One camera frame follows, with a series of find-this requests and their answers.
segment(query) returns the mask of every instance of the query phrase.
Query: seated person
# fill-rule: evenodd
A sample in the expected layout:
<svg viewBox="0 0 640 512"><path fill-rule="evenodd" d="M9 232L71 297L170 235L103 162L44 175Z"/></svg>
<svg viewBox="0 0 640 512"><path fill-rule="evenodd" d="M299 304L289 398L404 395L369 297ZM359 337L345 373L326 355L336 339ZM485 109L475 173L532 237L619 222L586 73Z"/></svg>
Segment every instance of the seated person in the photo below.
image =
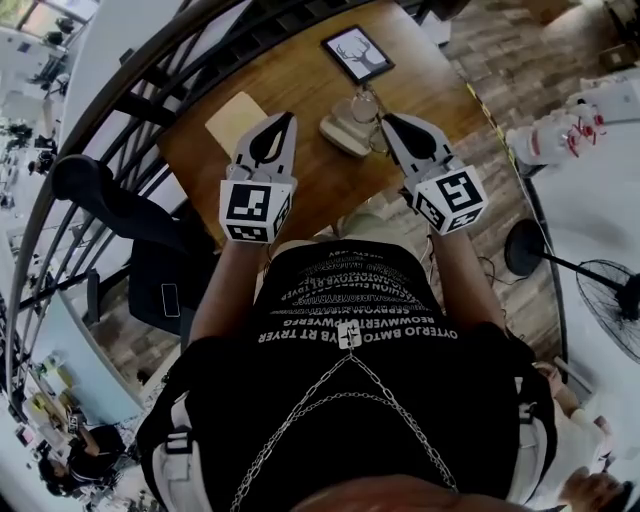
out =
<svg viewBox="0 0 640 512"><path fill-rule="evenodd" d="M567 504L565 487L571 479L586 471L596 474L605 468L607 456L613 449L612 431L607 420L600 416L591 422L575 393L563 382L558 369L548 363L537 363L551 390L558 442L556 455L527 506L548 509Z"/></svg>
<svg viewBox="0 0 640 512"><path fill-rule="evenodd" d="M49 459L46 453L38 464L47 489L55 496L69 496L79 487L102 481L124 453L122 438L112 425L91 432L80 427L78 433L80 438L71 442L66 464Z"/></svg>
<svg viewBox="0 0 640 512"><path fill-rule="evenodd" d="M53 162L56 160L57 152L56 150L52 151L41 151L38 155L38 159L35 162L29 162L27 168L29 169L29 176L31 176L34 172L38 174L42 174L43 176L49 172L49 169L53 166Z"/></svg>

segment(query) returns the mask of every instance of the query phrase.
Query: black office chair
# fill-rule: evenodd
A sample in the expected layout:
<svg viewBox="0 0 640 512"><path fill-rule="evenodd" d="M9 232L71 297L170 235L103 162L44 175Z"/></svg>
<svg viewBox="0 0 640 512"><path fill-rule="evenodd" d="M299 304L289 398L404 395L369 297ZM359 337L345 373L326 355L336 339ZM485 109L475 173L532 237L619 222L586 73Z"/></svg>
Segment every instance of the black office chair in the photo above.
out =
<svg viewBox="0 0 640 512"><path fill-rule="evenodd" d="M104 281L88 276L87 323L100 320L107 292L129 276L129 312L138 320L188 336L218 257L199 216L189 206L173 219L151 200L120 188L111 170L84 155L61 160L53 170L53 195L69 199L114 233L133 239L129 263Z"/></svg>

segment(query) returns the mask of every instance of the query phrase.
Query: paper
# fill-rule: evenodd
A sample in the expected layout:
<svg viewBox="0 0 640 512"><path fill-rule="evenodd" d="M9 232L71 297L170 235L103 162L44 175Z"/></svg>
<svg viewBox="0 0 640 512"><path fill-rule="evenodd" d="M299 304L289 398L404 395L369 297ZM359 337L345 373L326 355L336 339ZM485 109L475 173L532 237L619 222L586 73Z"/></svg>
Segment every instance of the paper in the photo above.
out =
<svg viewBox="0 0 640 512"><path fill-rule="evenodd" d="M205 126L227 155L233 156L240 138L267 114L245 92L239 92L216 112Z"/></svg>

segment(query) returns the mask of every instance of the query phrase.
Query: chain necklace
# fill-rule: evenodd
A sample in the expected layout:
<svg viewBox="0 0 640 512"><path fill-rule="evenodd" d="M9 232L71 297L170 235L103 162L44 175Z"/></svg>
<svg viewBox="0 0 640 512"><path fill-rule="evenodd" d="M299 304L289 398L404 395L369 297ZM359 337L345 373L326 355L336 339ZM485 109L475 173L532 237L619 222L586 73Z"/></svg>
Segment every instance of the chain necklace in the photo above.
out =
<svg viewBox="0 0 640 512"><path fill-rule="evenodd" d="M357 366L359 366L369 376L369 378L378 385L378 387L382 390L382 394L385 396L385 398L371 395L369 393L355 393L355 392L337 393L335 395L331 395L326 398L323 398L322 400L319 400L305 408L304 405L307 403L307 400L309 400L309 398L313 396L313 394L317 391L317 389L324 382L326 382L329 379L329 377L331 377L338 370L338 368L340 368L347 361L352 361ZM238 490L236 491L235 497L231 504L231 512L238 512L238 510L240 510L240 504L242 502L242 499L249 492L249 487L251 486L251 483L256 478L256 476L258 476L258 473L260 472L262 465L269 458L276 443L280 440L284 432L291 426L291 424L294 421L302 418L304 415L310 413L314 409L320 407L321 405L324 405L333 400L337 400L339 398L365 398L369 400L374 400L376 402L380 402L384 405L387 405L392 409L394 409L395 411L397 411L398 414L402 416L402 419L409 426L409 428L413 430L414 434L416 435L416 437L418 438L418 440L426 450L427 455L429 456L429 459L431 459L431 462L438 469L438 471L440 471L440 474L442 475L442 479L444 483L450 489L458 492L458 488L456 487L456 481L453 478L453 475L451 474L451 472L449 471L449 468L447 468L445 463L442 461L442 458L440 457L440 454L438 453L438 451L429 444L429 442L427 441L427 437L424 435L424 433L420 429L420 426L418 425L416 420L413 418L413 416L411 416L411 414L404 407L402 407L398 403L398 401L393 396L393 393L391 392L391 390L389 390L387 387L384 386L384 384L382 384L382 381L380 380L380 378L366 364L364 364L360 359L358 359L353 354L353 349L351 348L349 349L349 353L346 356L340 359L340 361L338 361L333 366L333 368L327 371L322 377L320 377L320 380L318 380L318 382L316 382L313 386L309 388L309 390L306 392L302 400L298 402L298 404L293 408L291 413L289 413L289 416L287 416L287 419L284 420L284 423L280 426L280 428L276 431L276 433L273 434L273 436L271 436L269 441L267 441L267 443L264 445L264 447L262 448L262 450L260 451L256 459L253 461L253 464L251 464L251 467L247 471L246 475L242 479L242 483L240 484L240 487L238 487Z"/></svg>

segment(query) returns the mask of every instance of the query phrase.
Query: tiled floor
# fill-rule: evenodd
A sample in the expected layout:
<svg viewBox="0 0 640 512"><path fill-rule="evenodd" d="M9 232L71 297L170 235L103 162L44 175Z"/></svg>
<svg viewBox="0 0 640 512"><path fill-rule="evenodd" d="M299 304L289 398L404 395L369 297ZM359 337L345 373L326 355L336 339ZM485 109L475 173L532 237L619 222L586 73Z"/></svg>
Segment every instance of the tiled floor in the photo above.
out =
<svg viewBox="0 0 640 512"><path fill-rule="evenodd" d="M131 316L126 283L122 288L90 331L131 388L139 391L138 371L153 375L180 339Z"/></svg>
<svg viewBox="0 0 640 512"><path fill-rule="evenodd" d="M613 24L598 0L588 0L546 27L534 21L521 0L472 0L453 20L451 41L442 51L506 131L561 106L579 89L580 78L604 74L598 53L616 44ZM531 209L490 127L458 143L456 151L476 166L490 196L488 211L471 228L476 251L491 259L498 279L513 283L516 276L506 269L502 248L510 228L531 217ZM420 254L426 250L426 222L395 191L376 196L371 204L411 238ZM428 258L424 265L429 267ZM539 358L560 354L558 308L548 265L525 281L505 283L496 281L494 289L509 328ZM433 286L439 296L437 271Z"/></svg>

